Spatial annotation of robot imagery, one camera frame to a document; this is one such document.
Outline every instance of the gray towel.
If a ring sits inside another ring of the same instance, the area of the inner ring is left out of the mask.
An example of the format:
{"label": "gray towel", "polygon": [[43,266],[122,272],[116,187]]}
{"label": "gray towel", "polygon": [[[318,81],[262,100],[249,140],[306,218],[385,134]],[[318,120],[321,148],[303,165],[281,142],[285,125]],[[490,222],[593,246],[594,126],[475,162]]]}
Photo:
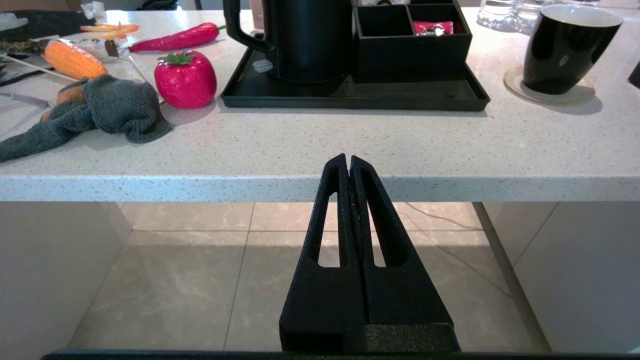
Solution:
{"label": "gray towel", "polygon": [[[79,96],[67,96],[61,101],[63,93],[78,86],[82,87],[81,91],[76,89]],[[92,129],[124,133],[129,142],[146,143],[171,128],[160,112],[153,86],[105,74],[60,90],[58,105],[39,123],[0,143],[0,163],[56,148]]]}

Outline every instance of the white speckled countertop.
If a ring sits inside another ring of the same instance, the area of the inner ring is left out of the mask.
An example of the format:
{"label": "white speckled countertop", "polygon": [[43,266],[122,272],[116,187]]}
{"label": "white speckled countertop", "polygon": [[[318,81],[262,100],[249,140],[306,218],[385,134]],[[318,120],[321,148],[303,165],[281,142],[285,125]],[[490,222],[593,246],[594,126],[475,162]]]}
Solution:
{"label": "white speckled countertop", "polygon": [[[0,200],[310,201],[323,165],[345,152],[375,167],[394,200],[640,200],[640,90],[626,81],[640,61],[640,12],[626,21],[587,78],[597,99],[557,108],[523,101],[502,84],[528,37],[475,24],[467,63],[492,98],[486,111],[303,110],[163,106],[176,125],[144,145],[90,131],[53,151],[0,164]],[[250,13],[242,14],[251,30]],[[137,22],[138,38],[167,35],[222,12],[110,12]],[[218,74],[218,95],[244,46],[223,33],[199,49]],[[135,55],[152,78],[157,54]],[[3,90],[53,100],[66,85],[37,76]],[[0,140],[42,112],[0,110]]]}

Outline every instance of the electric kettle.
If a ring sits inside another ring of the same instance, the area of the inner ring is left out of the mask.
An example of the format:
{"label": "electric kettle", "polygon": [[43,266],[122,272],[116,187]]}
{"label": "electric kettle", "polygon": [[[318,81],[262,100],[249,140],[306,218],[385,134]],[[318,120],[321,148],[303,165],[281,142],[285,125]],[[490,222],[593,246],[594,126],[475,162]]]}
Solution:
{"label": "electric kettle", "polygon": [[352,0],[262,0],[264,40],[240,28],[240,0],[224,0],[229,37],[266,54],[271,75],[294,83],[324,83],[349,72]]}

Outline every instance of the black mug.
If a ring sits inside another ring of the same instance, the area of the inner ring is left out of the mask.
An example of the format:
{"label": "black mug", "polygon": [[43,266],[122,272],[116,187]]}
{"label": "black mug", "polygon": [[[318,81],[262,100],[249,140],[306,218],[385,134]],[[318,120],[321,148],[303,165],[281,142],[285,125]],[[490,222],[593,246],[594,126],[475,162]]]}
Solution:
{"label": "black mug", "polygon": [[564,94],[592,68],[622,18],[589,6],[542,8],[529,39],[523,84],[545,94]]}
{"label": "black mug", "polygon": [[353,41],[351,0],[262,0],[264,41],[240,28],[240,0],[224,0],[229,37],[267,54],[272,75],[294,83],[344,77]]}

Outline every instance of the floor tile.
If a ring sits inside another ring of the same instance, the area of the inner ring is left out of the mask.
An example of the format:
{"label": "floor tile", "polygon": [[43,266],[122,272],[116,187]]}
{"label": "floor tile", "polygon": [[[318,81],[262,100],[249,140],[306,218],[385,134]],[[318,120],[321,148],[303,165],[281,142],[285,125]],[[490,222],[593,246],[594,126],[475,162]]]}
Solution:
{"label": "floor tile", "polygon": [[246,232],[133,232],[69,348],[221,350]]}
{"label": "floor tile", "polygon": [[412,232],[463,351],[544,352],[527,332],[482,231]]}
{"label": "floor tile", "polygon": [[247,231],[252,202],[127,202],[122,213],[134,230]]}
{"label": "floor tile", "polygon": [[[225,350],[281,351],[278,320],[304,239],[304,232],[249,233]],[[319,263],[338,266],[337,233],[323,241],[331,246]]]}
{"label": "floor tile", "polygon": [[[307,231],[313,202],[256,202],[251,231]],[[338,231],[337,204],[329,202],[325,231]]]}
{"label": "floor tile", "polygon": [[395,202],[407,231],[482,230],[471,202]]}

